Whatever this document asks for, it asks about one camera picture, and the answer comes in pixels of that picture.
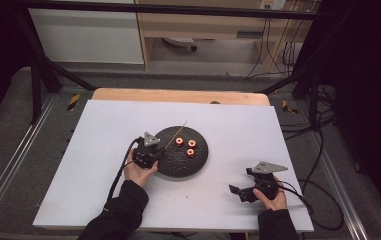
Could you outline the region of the white wall socket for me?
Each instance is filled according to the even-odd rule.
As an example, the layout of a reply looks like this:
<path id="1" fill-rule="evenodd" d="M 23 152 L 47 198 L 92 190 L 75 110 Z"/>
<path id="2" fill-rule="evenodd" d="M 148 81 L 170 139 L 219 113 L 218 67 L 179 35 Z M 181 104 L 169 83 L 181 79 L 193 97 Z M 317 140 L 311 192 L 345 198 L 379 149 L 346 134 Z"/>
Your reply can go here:
<path id="1" fill-rule="evenodd" d="M 282 10 L 286 0 L 261 0 L 260 8 L 266 10 Z"/>

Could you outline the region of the black metal frame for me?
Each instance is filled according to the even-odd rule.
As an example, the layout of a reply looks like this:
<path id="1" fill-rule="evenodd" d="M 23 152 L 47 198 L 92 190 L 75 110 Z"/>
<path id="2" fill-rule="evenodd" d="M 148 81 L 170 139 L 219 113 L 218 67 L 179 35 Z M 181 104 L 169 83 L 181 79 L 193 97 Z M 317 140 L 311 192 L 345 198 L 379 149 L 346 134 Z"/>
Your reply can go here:
<path id="1" fill-rule="evenodd" d="M 42 114 L 40 80 L 50 92 L 59 92 L 62 86 L 56 73 L 68 78 L 72 82 L 87 90 L 96 90 L 93 86 L 79 77 L 68 72 L 50 60 L 38 39 L 38 34 L 33 31 L 32 23 L 25 20 L 25 13 L 29 8 L 72 11 L 96 12 L 124 12 L 164 15 L 201 15 L 240 18 L 264 19 L 295 19 L 295 20 L 330 20 L 335 17 L 334 12 L 301 12 L 283 10 L 252 10 L 242 8 L 221 8 L 202 6 L 177 6 L 154 4 L 128 4 L 128 3 L 103 3 L 103 2 L 78 2 L 78 1 L 51 1 L 51 0 L 14 0 L 10 4 L 12 15 L 16 23 L 26 36 L 31 58 L 31 76 L 33 92 L 33 119 L 35 123 Z"/>

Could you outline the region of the white board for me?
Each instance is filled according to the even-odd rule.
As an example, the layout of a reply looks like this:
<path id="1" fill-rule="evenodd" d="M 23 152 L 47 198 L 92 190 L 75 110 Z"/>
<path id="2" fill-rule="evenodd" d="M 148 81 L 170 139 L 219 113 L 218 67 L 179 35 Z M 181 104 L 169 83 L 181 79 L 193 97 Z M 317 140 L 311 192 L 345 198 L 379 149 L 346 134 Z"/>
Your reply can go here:
<path id="1" fill-rule="evenodd" d="M 181 125 L 206 139 L 207 163 L 188 178 L 173 179 L 159 173 L 150 178 L 141 230 L 257 230 L 262 204 L 243 203 L 229 188 L 253 186 L 254 180 L 246 171 L 261 161 L 284 166 L 278 178 L 297 185 L 271 106 L 90 100 L 34 226 L 56 230 L 85 227 L 101 213 L 130 143 L 144 132 L 156 134 Z"/>

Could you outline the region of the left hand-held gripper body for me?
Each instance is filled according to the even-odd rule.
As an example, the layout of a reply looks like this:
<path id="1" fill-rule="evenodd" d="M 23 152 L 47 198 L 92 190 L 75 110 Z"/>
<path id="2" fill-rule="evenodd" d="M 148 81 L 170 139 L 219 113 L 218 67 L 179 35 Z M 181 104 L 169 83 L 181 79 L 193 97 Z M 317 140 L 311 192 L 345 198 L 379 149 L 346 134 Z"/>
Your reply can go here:
<path id="1" fill-rule="evenodd" d="M 158 148 L 161 140 L 152 134 L 145 132 L 137 139 L 138 146 L 133 151 L 132 159 L 136 165 L 143 169 L 150 169 L 157 159 Z"/>

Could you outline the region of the person's left hand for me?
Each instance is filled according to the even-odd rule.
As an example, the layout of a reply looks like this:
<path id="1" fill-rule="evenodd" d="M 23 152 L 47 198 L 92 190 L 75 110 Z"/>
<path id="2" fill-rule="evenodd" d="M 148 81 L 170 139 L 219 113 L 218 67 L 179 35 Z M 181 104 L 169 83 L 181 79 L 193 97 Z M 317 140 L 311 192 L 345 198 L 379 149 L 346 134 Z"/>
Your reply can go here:
<path id="1" fill-rule="evenodd" d="M 133 162 L 132 154 L 133 150 L 127 156 L 124 168 L 125 179 L 133 181 L 141 188 L 144 188 L 151 175 L 158 170 L 158 162 L 155 162 L 150 169 L 143 169 Z"/>

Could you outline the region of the office chair base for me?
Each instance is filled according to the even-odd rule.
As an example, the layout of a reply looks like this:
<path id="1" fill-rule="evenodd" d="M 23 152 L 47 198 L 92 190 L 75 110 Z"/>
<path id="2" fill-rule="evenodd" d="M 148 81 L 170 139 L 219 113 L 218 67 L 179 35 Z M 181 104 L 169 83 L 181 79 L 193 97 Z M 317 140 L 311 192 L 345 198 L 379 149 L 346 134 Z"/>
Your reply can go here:
<path id="1" fill-rule="evenodd" d="M 188 47 L 192 51 L 197 50 L 197 46 L 192 38 L 164 38 L 164 41 L 175 46 Z"/>

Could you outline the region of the aluminium floor rail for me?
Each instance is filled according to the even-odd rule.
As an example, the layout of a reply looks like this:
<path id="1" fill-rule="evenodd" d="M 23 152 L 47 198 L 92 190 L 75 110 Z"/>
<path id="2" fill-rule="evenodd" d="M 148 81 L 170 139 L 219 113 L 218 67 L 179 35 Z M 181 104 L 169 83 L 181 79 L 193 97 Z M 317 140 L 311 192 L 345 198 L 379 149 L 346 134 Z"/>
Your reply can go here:
<path id="1" fill-rule="evenodd" d="M 5 167 L 3 173 L 0 176 L 0 201 L 3 198 L 3 195 L 5 194 L 6 190 L 8 189 L 17 170 L 19 169 L 23 159 L 25 158 L 30 147 L 32 146 L 34 139 L 41 130 L 41 127 L 43 126 L 57 98 L 57 94 L 50 94 L 47 97 L 43 104 L 41 115 L 37 118 L 34 124 L 31 124 L 29 126 L 18 147 L 15 149 L 15 152 L 9 159 L 7 166 Z"/>
<path id="2" fill-rule="evenodd" d="M 342 208 L 346 226 L 352 236 L 353 240 L 368 240 L 368 234 L 364 228 L 362 221 L 360 220 L 355 207 L 349 197 L 346 188 L 340 179 L 336 168 L 334 167 L 331 158 L 322 145 L 321 137 L 318 132 L 310 133 L 313 144 L 316 150 L 319 152 L 319 162 L 325 173 L 327 181 L 331 187 L 331 190 Z"/>

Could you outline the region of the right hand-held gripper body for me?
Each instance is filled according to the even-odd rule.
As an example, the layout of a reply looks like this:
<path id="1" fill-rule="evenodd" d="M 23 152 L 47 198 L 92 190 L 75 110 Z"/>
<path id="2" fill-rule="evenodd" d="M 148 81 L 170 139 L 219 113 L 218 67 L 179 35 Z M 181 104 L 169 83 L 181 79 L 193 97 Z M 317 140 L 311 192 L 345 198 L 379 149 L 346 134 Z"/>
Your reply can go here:
<path id="1" fill-rule="evenodd" d="M 277 196 L 279 189 L 274 174 L 287 170 L 286 166 L 260 161 L 255 167 L 251 168 L 255 188 L 260 190 L 269 200 L 273 200 Z"/>

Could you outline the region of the black round plate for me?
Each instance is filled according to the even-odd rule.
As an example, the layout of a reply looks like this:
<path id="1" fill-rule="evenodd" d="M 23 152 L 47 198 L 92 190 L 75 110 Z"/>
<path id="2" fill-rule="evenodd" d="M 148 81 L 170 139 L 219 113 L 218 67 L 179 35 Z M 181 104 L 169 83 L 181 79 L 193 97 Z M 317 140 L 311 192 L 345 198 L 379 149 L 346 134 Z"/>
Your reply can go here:
<path id="1" fill-rule="evenodd" d="M 180 126 L 172 126 L 158 132 L 159 146 L 166 146 Z M 184 127 L 159 160 L 158 171 L 168 177 L 185 178 L 203 168 L 209 155 L 208 143 L 196 130 Z"/>

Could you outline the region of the white cabinet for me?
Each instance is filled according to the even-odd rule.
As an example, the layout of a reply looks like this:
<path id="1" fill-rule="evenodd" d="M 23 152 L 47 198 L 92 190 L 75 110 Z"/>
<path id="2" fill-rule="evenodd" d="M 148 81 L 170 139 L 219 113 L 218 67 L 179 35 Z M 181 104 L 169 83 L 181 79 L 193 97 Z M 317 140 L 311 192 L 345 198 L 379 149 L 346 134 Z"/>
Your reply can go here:
<path id="1" fill-rule="evenodd" d="M 45 54 L 55 62 L 144 62 L 135 13 L 30 9 Z"/>

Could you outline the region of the light wooden desk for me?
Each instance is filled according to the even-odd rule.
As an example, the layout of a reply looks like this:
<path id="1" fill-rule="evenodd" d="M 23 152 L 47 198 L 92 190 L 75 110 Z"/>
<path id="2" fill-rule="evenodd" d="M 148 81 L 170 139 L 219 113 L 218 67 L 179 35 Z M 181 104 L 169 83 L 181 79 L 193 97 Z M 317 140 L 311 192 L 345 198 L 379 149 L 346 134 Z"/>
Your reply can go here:
<path id="1" fill-rule="evenodd" d="M 202 7 L 260 8 L 261 0 L 134 0 L 136 4 Z M 286 0 L 282 10 L 308 12 L 319 6 L 316 0 Z M 278 69 L 278 57 L 287 43 L 302 43 L 311 28 L 310 20 L 255 19 L 201 15 L 137 15 L 144 60 L 149 60 L 149 42 L 155 38 L 193 38 L 253 41 L 261 54 L 264 70 Z"/>

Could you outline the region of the wooden table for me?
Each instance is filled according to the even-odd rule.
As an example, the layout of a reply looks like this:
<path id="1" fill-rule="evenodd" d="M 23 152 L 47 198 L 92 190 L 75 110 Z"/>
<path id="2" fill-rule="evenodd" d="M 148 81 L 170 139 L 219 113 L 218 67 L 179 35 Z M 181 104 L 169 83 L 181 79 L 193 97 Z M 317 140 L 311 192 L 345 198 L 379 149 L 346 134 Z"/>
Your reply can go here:
<path id="1" fill-rule="evenodd" d="M 162 89 L 126 89 L 99 88 L 94 91 L 93 100 L 113 101 L 145 101 L 174 103 L 204 103 L 233 105 L 269 106 L 270 101 L 265 94 L 242 93 L 234 91 L 187 91 Z"/>

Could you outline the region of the yellow black floor tape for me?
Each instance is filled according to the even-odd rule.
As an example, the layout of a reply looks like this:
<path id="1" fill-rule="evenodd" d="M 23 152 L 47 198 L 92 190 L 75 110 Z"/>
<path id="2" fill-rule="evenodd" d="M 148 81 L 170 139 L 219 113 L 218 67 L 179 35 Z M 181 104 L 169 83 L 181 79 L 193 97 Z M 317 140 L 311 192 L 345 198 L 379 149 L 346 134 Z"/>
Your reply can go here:
<path id="1" fill-rule="evenodd" d="M 79 98 L 80 98 L 80 94 L 75 94 L 75 95 L 71 98 L 71 100 L 70 100 L 70 102 L 69 102 L 69 104 L 68 104 L 68 107 L 67 107 L 67 111 L 73 111 L 73 110 L 74 110 L 74 108 L 75 108 L 75 106 L 76 106 L 76 104 L 77 104 Z"/>
<path id="2" fill-rule="evenodd" d="M 292 114 L 299 114 L 297 109 L 290 108 L 286 100 L 282 100 L 282 110 L 284 112 L 290 112 Z"/>

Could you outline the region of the person's right hand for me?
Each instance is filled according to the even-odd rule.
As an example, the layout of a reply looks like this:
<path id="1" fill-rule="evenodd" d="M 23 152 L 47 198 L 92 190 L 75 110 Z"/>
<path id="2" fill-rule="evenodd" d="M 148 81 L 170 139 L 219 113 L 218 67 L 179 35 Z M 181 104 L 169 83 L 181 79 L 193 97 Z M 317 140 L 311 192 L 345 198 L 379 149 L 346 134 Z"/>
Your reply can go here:
<path id="1" fill-rule="evenodd" d="M 258 189 L 254 189 L 253 193 L 264 204 L 267 210 L 278 211 L 287 208 L 286 195 L 282 189 L 277 192 L 273 200 L 267 198 L 266 195 Z"/>

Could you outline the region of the thin wooden skewer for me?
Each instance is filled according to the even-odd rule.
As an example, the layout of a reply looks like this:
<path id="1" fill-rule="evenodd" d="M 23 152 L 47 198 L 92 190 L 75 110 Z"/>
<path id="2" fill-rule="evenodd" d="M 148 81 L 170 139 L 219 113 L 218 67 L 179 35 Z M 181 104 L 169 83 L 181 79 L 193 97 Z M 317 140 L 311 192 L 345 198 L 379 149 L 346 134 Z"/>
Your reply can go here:
<path id="1" fill-rule="evenodd" d="M 177 135 L 180 133 L 180 131 L 185 127 L 185 125 L 187 124 L 188 120 L 186 120 L 183 125 L 177 130 L 177 132 L 174 134 L 174 136 L 171 138 L 171 140 L 168 142 L 168 144 L 165 146 L 164 150 L 166 151 L 169 146 L 171 145 L 171 143 L 174 141 L 174 139 L 177 137 Z"/>

